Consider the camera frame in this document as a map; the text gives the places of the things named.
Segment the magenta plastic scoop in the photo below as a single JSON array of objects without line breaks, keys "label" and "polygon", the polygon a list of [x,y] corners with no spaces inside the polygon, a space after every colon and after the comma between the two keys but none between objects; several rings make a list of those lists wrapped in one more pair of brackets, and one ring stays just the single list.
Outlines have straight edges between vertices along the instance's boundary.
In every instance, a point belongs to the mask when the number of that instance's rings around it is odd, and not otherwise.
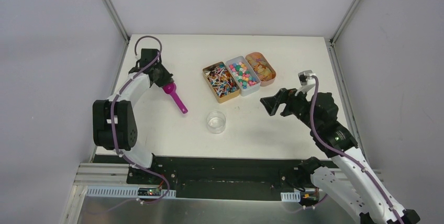
[{"label": "magenta plastic scoop", "polygon": [[182,114],[187,114],[188,109],[180,99],[179,95],[176,93],[176,84],[174,82],[169,83],[162,87],[163,91],[169,95],[175,104],[177,105],[178,109],[181,111]]}]

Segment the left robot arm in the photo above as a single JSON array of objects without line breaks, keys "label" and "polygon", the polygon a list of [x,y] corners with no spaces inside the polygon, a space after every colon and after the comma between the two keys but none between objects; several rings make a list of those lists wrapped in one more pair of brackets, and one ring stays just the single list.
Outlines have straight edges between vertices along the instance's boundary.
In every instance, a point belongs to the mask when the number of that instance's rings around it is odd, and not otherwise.
[{"label": "left robot arm", "polygon": [[134,107],[153,84],[163,87],[172,82],[172,73],[162,65],[160,51],[142,49],[121,88],[105,100],[96,100],[92,107],[94,144],[141,166],[139,176],[150,185],[159,180],[160,171],[152,165],[153,154],[138,142]]}]

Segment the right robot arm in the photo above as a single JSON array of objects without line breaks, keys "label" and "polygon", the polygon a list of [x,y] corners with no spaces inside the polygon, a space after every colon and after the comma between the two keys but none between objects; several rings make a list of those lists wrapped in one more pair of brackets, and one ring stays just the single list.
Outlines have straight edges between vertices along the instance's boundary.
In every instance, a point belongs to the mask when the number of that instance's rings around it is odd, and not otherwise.
[{"label": "right robot arm", "polygon": [[337,120],[338,106],[331,93],[316,93],[312,100],[297,89],[280,89],[260,103],[269,116],[284,105],[281,116],[294,115],[310,129],[315,145],[340,169],[350,185],[311,157],[297,166],[296,181],[317,187],[339,204],[357,223],[419,223],[413,209],[400,204],[371,170],[351,132]]}]

